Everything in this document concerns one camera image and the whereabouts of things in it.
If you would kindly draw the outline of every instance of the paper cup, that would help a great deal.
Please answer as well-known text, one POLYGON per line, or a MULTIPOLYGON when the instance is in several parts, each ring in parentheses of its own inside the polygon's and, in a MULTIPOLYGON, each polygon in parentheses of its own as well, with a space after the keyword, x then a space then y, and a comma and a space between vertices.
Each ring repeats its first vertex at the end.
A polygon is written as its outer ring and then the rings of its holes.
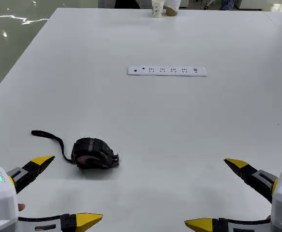
POLYGON ((162 16, 164 0, 151 0, 151 12, 155 18, 162 16))

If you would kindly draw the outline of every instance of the power outlet socket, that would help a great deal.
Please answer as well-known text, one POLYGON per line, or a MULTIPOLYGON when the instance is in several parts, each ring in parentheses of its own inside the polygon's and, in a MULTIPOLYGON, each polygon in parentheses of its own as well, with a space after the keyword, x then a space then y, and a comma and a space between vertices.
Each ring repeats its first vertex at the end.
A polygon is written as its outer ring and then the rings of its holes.
POLYGON ((157 75, 157 76, 207 76, 205 68, 194 66, 129 66, 128 75, 157 75))

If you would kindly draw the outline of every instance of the black tape measure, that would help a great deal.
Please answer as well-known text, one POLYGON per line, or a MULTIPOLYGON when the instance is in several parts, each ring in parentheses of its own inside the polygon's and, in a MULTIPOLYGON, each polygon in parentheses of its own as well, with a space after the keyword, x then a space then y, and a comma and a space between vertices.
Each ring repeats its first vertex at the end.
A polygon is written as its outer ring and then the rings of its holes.
POLYGON ((82 138, 77 140, 73 146, 71 159, 68 159, 64 154, 64 144, 61 138, 41 130, 33 130, 31 134, 56 140, 60 144, 64 159, 71 164, 76 164, 81 169, 108 169, 119 165, 118 154, 114 155, 113 150, 100 139, 82 138))

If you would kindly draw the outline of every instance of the finger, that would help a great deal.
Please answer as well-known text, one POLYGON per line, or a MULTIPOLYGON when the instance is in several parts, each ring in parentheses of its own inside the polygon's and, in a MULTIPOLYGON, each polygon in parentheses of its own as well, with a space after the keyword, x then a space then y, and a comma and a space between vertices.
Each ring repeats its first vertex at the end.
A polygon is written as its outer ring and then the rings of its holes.
POLYGON ((22 211, 25 208, 25 204, 18 204, 18 210, 22 211))

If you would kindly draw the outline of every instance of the power strip switch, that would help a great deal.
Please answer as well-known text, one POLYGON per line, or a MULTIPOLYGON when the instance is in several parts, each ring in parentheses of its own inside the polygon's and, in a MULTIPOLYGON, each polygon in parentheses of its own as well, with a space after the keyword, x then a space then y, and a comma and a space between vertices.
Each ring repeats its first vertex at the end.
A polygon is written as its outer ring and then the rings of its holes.
POLYGON ((194 66, 130 65, 128 67, 128 75, 207 76, 207 72, 205 68, 194 67, 194 66))

